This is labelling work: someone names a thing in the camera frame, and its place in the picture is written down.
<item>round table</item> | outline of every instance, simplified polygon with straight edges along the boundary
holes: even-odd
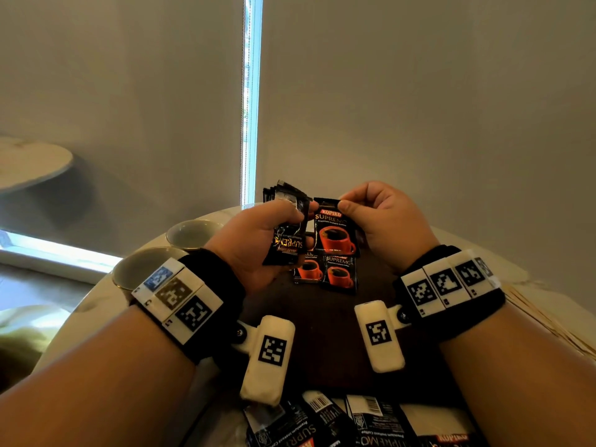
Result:
[[[216,211],[202,216],[199,219],[211,220],[223,225],[243,208],[247,208],[247,206],[236,206],[230,209]],[[441,229],[433,228],[433,231],[443,244],[451,244],[461,249],[473,248],[503,282],[517,285],[524,285],[524,283],[530,282],[529,274],[525,270],[495,253]],[[165,234],[163,234],[146,243],[140,249],[167,245],[168,242],[166,241]],[[121,293],[121,291],[112,283],[111,275],[108,274],[103,277],[85,296],[78,307],[69,316],[62,328],[58,331],[55,338],[48,346],[48,349],[35,366],[34,373],[41,368],[44,368],[62,353],[68,351],[93,333],[97,332],[102,326],[120,314],[127,307],[128,303],[124,298],[123,293]],[[185,436],[188,437],[188,428],[191,427],[193,423],[196,423],[195,419],[198,414],[213,401],[216,395],[220,394],[224,386],[222,386],[222,383],[218,379],[218,374],[218,368],[210,358],[202,361],[197,366],[195,379],[189,390],[188,396],[175,417],[176,425],[171,426],[166,433],[166,445],[178,445]],[[222,411],[227,414],[228,418],[240,417],[238,411],[233,408],[233,404],[223,404]],[[218,417],[218,420],[223,421],[225,419],[226,417]],[[229,435],[225,429],[222,429],[222,432],[223,431],[225,432],[225,436]],[[222,442],[222,439],[214,439],[214,436],[219,437],[217,433],[218,427],[217,424],[215,424],[211,427],[210,433],[208,434],[209,438],[214,442],[213,445],[219,445]]]
[[[72,162],[72,153],[56,144],[0,137],[0,194],[56,177]]]

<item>brown placemat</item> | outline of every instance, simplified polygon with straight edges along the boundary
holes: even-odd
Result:
[[[265,315],[288,319],[296,326],[286,387],[328,393],[392,395],[400,402],[461,405],[461,396],[437,348],[412,327],[397,330],[406,368],[387,374],[373,372],[354,306],[382,300],[391,307],[395,293],[391,270],[369,250],[356,260],[358,291],[347,295],[316,284],[294,284],[284,273],[264,291],[247,298],[240,319],[257,326]],[[242,380],[246,357],[232,353],[216,361]]]

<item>cup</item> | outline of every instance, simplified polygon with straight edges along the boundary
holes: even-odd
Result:
[[[356,245],[350,240],[345,229],[337,226],[327,226],[319,231],[323,249],[328,253],[351,255],[356,252]]]
[[[331,266],[327,269],[327,276],[329,277],[329,283],[336,287],[352,288],[354,286],[350,273],[344,268]]]
[[[207,241],[223,226],[207,219],[190,219],[169,228],[166,240],[176,248],[196,251],[205,246]]]
[[[305,260],[298,269],[298,273],[302,279],[320,281],[323,278],[323,271],[319,269],[319,264],[316,260]]]
[[[112,282],[130,301],[131,292],[151,276],[153,271],[169,258],[178,260],[187,254],[186,251],[171,246],[141,249],[117,263],[111,273]]]

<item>person's left hand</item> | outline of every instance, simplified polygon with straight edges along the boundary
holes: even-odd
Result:
[[[317,202],[311,202],[309,218],[319,208]],[[279,273],[299,267],[304,256],[296,265],[273,266],[263,265],[273,240],[273,228],[283,223],[299,223],[304,219],[294,204],[284,200],[273,200],[242,210],[226,223],[205,245],[220,256],[234,271],[238,280],[244,285],[246,294],[266,287]],[[314,246],[314,239],[306,237],[306,247]]]

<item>hand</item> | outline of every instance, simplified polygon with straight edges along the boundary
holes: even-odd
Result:
[[[440,244],[412,199],[386,183],[363,183],[340,199],[339,210],[361,226],[372,252],[398,272]]]
[[[318,208],[317,202],[310,203],[309,218]],[[304,215],[291,202],[265,202],[242,210],[233,217],[207,242],[205,249],[216,253],[230,265],[249,295],[266,287],[282,271],[297,268],[304,262],[302,256],[296,265],[263,265],[273,240],[273,228],[286,222],[299,223],[303,219]],[[307,237],[306,246],[312,248],[314,239]]]

